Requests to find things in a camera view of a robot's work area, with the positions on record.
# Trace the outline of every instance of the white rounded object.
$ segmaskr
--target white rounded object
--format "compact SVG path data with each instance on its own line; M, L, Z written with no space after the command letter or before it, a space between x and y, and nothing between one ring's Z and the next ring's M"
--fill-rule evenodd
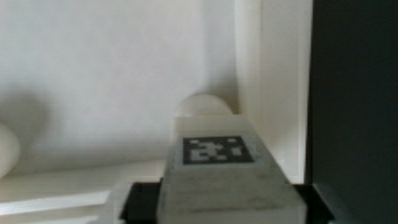
M193 95L180 103L177 116L230 115L232 111L223 100L207 94Z
M8 128L0 124L0 178L6 175L19 160L19 142Z

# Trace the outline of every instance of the black object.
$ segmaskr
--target black object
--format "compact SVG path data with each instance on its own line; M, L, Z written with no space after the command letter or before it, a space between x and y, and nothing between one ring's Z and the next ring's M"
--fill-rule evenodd
M398 223L395 7L314 0L312 14L308 183L335 192L335 220L376 224Z
M131 186L120 213L125 224L155 224L159 185L161 182L134 183Z
M312 185L292 185L307 204L307 224L326 224L333 220L328 207Z

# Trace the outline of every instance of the qr-like code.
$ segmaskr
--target qr-like code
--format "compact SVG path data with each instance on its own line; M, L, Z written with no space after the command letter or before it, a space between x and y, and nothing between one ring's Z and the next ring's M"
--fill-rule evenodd
M182 164L253 162L239 136L182 139Z

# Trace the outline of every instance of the white surface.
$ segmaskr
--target white surface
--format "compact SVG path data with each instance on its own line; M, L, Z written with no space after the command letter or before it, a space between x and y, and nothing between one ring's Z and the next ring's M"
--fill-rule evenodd
M294 183L303 182L310 0L235 0L239 112Z
M19 160L19 142L8 128L0 124L0 179Z
M182 163L170 151L157 202L159 224L303 224L305 204L239 115L177 118L180 137L241 136L251 163Z
M113 185L125 181L157 181L161 174L163 161L150 161L4 177L0 181L0 223L44 223L97 216L97 206Z
M230 0L0 0L0 122L13 174L164 157L196 92L235 108Z
M232 111L223 100L212 95L196 94L180 102L175 116L189 117L227 114L232 114Z

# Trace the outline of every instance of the white wall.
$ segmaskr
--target white wall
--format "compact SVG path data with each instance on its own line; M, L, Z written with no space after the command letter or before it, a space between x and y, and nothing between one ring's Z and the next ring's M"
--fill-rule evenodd
M239 110L283 173L303 181L310 0L235 0Z
M180 100L235 109L230 0L0 0L0 122L13 173L161 157Z

